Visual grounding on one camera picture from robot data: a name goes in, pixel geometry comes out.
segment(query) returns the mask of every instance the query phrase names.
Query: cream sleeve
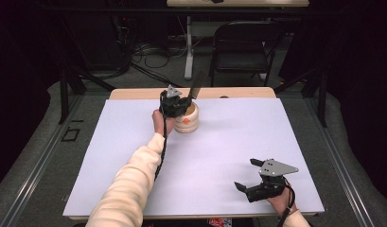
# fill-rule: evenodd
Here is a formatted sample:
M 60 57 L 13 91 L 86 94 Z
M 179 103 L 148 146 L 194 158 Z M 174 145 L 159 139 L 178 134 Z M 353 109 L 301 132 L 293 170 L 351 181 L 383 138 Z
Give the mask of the cream sleeve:
M 164 137 L 155 133 L 116 173 L 101 200 L 90 214 L 87 227 L 141 226 L 147 197 L 161 163 Z
M 309 227 L 310 225 L 299 210 L 290 214 L 284 222 L 284 227 Z

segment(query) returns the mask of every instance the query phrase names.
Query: gray floor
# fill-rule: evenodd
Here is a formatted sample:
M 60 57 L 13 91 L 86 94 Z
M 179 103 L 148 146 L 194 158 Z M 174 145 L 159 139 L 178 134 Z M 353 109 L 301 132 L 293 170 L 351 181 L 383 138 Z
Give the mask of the gray floor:
M 276 53 L 271 87 L 281 82 L 276 75 L 289 42 L 286 39 Z M 193 72 L 207 72 L 209 50 L 205 42 L 195 47 Z M 147 56 L 148 65 L 164 62 L 163 57 Z M 165 67 L 152 70 L 167 75 L 175 83 L 190 86 L 191 81 L 184 79 L 185 55 L 171 58 Z M 125 75 L 106 81 L 118 88 L 166 87 L 133 68 Z M 85 96 L 71 94 L 71 114 L 62 125 L 58 125 L 61 117 L 59 84 L 49 89 L 51 103 L 44 120 L 0 185 L 0 226 L 73 226 L 78 223 L 64 218 L 62 211 L 109 96 L 94 83 L 85 81 L 85 84 L 88 88 Z M 204 86 L 209 86 L 209 79 Z M 262 81 L 250 79 L 250 75 L 223 75 L 222 80 L 217 77 L 216 86 L 262 86 Z M 371 184 L 347 144 L 339 102 L 333 96 L 327 97 L 328 128 L 324 129 L 315 118 L 315 99 L 301 98 L 302 86 L 297 84 L 278 97 L 283 101 L 326 208 L 325 213 L 307 219 L 315 226 L 387 226 L 387 200 Z M 71 136 L 65 135 L 68 129 L 79 130 L 77 141 L 66 141 L 67 136 Z M 254 221 L 260 226 L 276 226 L 276 218 Z

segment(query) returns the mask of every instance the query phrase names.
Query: table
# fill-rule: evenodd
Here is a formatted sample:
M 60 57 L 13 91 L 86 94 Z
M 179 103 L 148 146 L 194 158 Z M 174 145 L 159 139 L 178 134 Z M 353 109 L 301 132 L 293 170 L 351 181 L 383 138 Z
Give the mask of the table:
M 152 136 L 150 115 L 158 107 L 159 95 L 164 90 L 116 89 L 112 92 L 64 216 L 88 218 L 117 170 Z M 180 91 L 188 94 L 187 89 Z M 251 158 L 274 158 L 298 167 L 298 173 L 289 175 L 298 190 L 298 206 L 304 214 L 324 212 L 285 110 L 273 89 L 202 88 L 194 101 L 200 110 L 200 126 L 192 133 L 173 131 L 169 136 L 167 155 L 149 196 L 145 219 L 274 215 L 266 201 L 249 203 L 235 188 L 234 182 L 248 186 L 261 182 L 258 167 L 250 164 Z
M 308 0 L 224 0 L 222 3 L 217 4 L 210 0 L 167 0 L 167 5 L 175 8 L 301 8 L 308 6 Z M 210 30 L 207 30 L 206 33 L 214 34 L 217 26 L 218 23 L 210 26 Z M 194 51 L 191 39 L 192 20 L 190 16 L 187 16 L 185 79 L 192 78 Z

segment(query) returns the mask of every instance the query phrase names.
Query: chair backrest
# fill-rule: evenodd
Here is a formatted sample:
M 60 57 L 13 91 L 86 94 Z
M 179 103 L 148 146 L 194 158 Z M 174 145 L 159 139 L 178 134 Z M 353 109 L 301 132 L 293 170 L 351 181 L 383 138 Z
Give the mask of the chair backrest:
M 284 29 L 277 22 L 235 21 L 217 29 L 214 34 L 214 48 L 218 51 L 250 51 L 253 48 L 250 44 L 277 44 L 284 35 Z

